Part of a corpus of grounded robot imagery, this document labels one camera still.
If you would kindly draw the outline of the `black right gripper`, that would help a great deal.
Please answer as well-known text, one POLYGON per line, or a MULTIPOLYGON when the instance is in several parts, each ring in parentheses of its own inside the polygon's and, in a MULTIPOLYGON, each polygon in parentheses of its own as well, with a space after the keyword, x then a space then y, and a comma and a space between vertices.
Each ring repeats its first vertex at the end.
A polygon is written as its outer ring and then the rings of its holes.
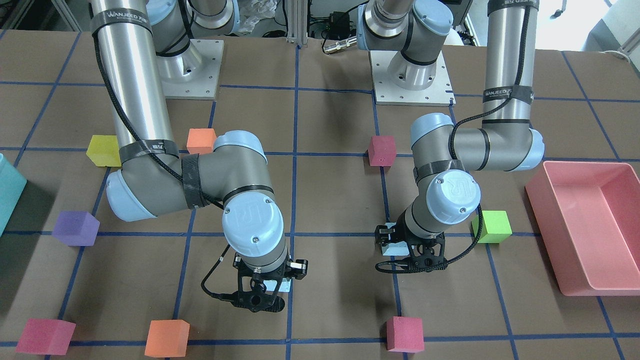
POLYGON ((307 275, 309 262, 306 259, 285 259, 272 271, 250 269, 246 262, 237 254, 233 267, 238 271, 238 290, 232 294, 232 304, 250 312, 278 313, 285 307, 285 301, 278 296, 278 287, 284 278, 302 280, 307 275), (276 280, 278 286, 275 292, 266 290, 264 280, 276 280))

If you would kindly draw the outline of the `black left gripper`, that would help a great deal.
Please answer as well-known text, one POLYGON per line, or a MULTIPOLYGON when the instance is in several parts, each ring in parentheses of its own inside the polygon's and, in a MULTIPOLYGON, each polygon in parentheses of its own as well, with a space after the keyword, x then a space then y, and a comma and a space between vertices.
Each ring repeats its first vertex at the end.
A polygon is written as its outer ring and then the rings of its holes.
POLYGON ((375 228, 375 242, 381 249, 391 249, 398 245, 403 259, 386 260, 375 264, 375 269, 382 273, 418 273, 443 271, 447 268, 444 257, 445 236, 422 238, 414 235, 404 223, 393 225, 382 224, 375 228))

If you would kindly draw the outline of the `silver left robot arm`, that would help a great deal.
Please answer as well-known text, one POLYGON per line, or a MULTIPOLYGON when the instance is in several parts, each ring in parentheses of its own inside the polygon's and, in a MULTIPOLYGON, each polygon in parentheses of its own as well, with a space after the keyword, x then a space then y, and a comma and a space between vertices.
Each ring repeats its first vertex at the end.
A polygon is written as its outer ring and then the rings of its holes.
MULTIPOLYGON (((485 88, 480 114, 453 121, 441 112, 416 119, 410 127, 414 182, 418 196, 389 227, 379 225, 380 246, 404 243, 409 256, 385 260, 386 274, 439 271, 466 251, 445 258, 445 231, 482 212, 473 171, 526 171, 545 152, 542 135, 531 127, 537 0, 489 0, 485 88)), ((439 0, 370 0, 358 7, 358 47, 395 51, 395 84, 427 88, 453 24, 439 0)))

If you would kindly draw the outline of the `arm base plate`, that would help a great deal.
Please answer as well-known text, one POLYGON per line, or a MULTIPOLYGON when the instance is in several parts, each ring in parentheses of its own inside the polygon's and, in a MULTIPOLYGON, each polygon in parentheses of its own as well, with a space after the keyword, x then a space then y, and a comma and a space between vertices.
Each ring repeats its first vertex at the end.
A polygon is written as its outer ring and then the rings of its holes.
POLYGON ((442 53, 425 66, 408 62, 399 51, 369 52, 378 105, 448 107, 457 104, 442 53))
POLYGON ((224 52, 221 39, 192 39, 173 57, 156 57, 167 100, 215 100, 224 52))

